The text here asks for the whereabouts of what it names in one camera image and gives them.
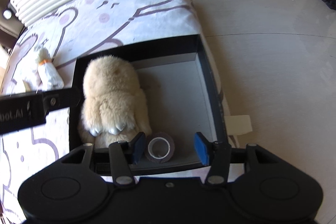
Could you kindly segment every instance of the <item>cartoon bedsheet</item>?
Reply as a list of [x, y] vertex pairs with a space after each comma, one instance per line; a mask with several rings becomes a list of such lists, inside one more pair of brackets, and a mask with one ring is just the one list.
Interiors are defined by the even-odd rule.
[[[202, 31], [191, 0], [75, 0], [41, 18], [21, 35], [1, 93], [13, 93], [17, 81], [25, 78], [25, 57], [34, 45], [49, 50], [65, 87], [70, 87], [77, 57], [146, 40], [199, 33]], [[221, 92], [217, 69], [207, 52]], [[21, 183], [68, 152], [68, 109], [50, 113], [43, 126], [0, 138], [0, 200], [11, 222], [25, 220], [17, 201]], [[200, 171], [184, 175], [198, 176]]]

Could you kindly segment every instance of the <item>blue gripper pad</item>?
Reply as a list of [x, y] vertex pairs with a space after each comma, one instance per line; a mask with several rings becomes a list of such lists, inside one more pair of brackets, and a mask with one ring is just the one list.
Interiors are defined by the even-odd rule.
[[196, 133], [194, 135], [194, 148], [196, 150], [196, 153], [198, 155], [198, 158], [202, 162], [203, 165], [209, 165], [210, 164], [210, 158], [208, 155], [208, 150], [206, 144], [202, 141], [202, 139], [199, 137], [199, 135]]
[[142, 134], [141, 137], [134, 144], [134, 151], [132, 154], [132, 163], [137, 164], [146, 148], [146, 136]]

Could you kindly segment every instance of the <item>open box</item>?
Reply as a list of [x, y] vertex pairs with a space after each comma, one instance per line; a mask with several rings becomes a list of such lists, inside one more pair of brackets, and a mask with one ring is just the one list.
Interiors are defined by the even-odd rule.
[[[153, 163], [142, 157], [130, 165], [134, 175], [178, 172], [202, 167], [194, 150], [194, 134], [202, 132], [210, 141], [227, 141], [221, 100], [201, 37], [188, 35], [139, 42], [78, 58], [73, 86], [81, 91], [81, 101], [69, 113], [70, 150], [82, 145], [77, 125], [84, 101], [83, 77], [92, 59], [113, 55], [132, 63], [147, 98], [153, 133], [168, 133], [175, 143], [173, 157]], [[109, 156], [96, 167], [110, 176]]]

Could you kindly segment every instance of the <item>metal screw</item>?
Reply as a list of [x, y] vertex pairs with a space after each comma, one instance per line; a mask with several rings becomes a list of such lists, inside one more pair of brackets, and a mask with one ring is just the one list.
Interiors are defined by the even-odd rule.
[[50, 100], [50, 105], [51, 106], [54, 106], [56, 104], [56, 98], [52, 98], [51, 100]]
[[222, 176], [214, 175], [214, 176], [209, 176], [208, 177], [208, 182], [210, 184], [221, 184], [224, 181], [225, 181], [225, 179]]
[[120, 185], [128, 185], [133, 182], [133, 179], [129, 176], [120, 176], [115, 179], [115, 182]]
[[174, 186], [175, 186], [175, 184], [172, 183], [172, 182], [167, 182], [167, 183], [166, 183], [166, 187], [167, 187], [167, 188], [173, 188]]

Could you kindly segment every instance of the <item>small plush toy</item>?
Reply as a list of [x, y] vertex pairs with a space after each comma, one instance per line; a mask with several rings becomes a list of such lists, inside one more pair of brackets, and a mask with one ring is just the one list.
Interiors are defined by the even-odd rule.
[[64, 87], [64, 82], [53, 65], [48, 49], [45, 47], [35, 46], [22, 59], [22, 62], [21, 77], [28, 84], [30, 90], [39, 89], [41, 82], [43, 90], [59, 90]]
[[146, 136], [152, 133], [145, 94], [127, 61], [113, 56], [91, 61], [83, 91], [83, 128], [78, 127], [82, 141], [93, 142], [92, 137], [96, 137], [96, 147], [108, 147], [113, 142], [131, 141], [138, 132]]

